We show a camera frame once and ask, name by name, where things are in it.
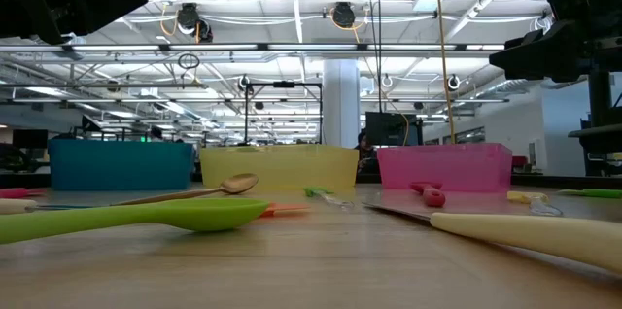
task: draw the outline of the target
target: spoon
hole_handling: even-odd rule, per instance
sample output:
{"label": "spoon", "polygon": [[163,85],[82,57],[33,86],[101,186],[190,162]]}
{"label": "spoon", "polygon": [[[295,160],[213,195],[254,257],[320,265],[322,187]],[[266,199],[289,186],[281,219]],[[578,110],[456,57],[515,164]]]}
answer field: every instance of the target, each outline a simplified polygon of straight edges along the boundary
{"label": "spoon", "polygon": [[121,203],[115,203],[111,206],[126,206],[126,205],[134,205],[134,204],[142,204],[142,203],[152,203],[152,202],[161,202],[172,199],[183,199],[183,198],[193,198],[198,196],[204,196],[211,193],[216,192],[224,192],[226,194],[238,194],[244,191],[252,189],[257,182],[259,181],[259,177],[252,173],[244,173],[234,175],[232,177],[226,178],[219,187],[215,189],[198,189],[192,191],[183,191],[177,193],[168,193],[164,195],[140,198],[130,201],[125,201]]}
{"label": "spoon", "polygon": [[1,216],[0,244],[135,223],[162,223],[192,231],[227,230],[259,217],[268,204],[248,198],[198,198]]}

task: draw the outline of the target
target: plastic bin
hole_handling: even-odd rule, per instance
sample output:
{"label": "plastic bin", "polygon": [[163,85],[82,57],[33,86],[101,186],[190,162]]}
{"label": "plastic bin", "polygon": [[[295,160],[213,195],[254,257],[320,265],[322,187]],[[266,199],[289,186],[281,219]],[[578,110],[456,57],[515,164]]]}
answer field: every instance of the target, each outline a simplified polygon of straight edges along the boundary
{"label": "plastic bin", "polygon": [[187,189],[193,147],[182,143],[50,140],[55,190]]}
{"label": "plastic bin", "polygon": [[317,186],[351,189],[359,153],[328,145],[278,145],[206,148],[200,158],[206,187],[235,174],[255,173],[259,183],[254,190],[278,192]]}
{"label": "plastic bin", "polygon": [[386,148],[378,150],[378,162],[387,189],[432,182],[446,191],[506,193],[512,152],[493,143]]}

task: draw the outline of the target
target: person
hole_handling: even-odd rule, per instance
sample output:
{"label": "person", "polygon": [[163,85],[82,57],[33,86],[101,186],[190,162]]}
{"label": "person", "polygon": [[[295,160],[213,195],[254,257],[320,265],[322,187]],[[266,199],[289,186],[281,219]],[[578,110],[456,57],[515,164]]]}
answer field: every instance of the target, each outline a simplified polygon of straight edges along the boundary
{"label": "person", "polygon": [[162,129],[156,126],[153,126],[152,130],[150,130],[149,137],[152,139],[152,142],[163,142],[164,141],[164,139],[162,139]]}
{"label": "person", "polygon": [[355,150],[359,151],[359,165],[357,168],[357,174],[359,173],[378,173],[378,157],[376,151],[367,141],[367,136],[364,130],[359,133],[357,137],[359,144],[355,147]]}

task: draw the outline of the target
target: monitor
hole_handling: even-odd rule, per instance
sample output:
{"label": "monitor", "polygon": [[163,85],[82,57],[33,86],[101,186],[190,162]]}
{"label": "monitor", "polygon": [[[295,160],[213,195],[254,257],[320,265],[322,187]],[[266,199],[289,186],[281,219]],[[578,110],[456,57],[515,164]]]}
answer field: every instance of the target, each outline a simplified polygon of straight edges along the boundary
{"label": "monitor", "polygon": [[48,147],[48,131],[45,129],[14,129],[13,146],[24,149]]}
{"label": "monitor", "polygon": [[[408,138],[406,145],[423,145],[422,122],[416,115],[406,115],[408,118]],[[402,146],[406,134],[406,122],[400,114],[394,113],[365,113],[365,135],[367,142],[376,146]]]}

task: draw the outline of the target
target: blue plastic bin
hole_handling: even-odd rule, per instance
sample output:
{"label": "blue plastic bin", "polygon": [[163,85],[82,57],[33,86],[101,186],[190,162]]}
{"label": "blue plastic bin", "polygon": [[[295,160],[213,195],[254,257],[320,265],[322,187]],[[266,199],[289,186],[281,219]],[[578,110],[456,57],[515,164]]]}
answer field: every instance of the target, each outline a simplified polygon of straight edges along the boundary
{"label": "blue plastic bin", "polygon": [[50,140],[55,190],[187,189],[193,147],[182,143]]}

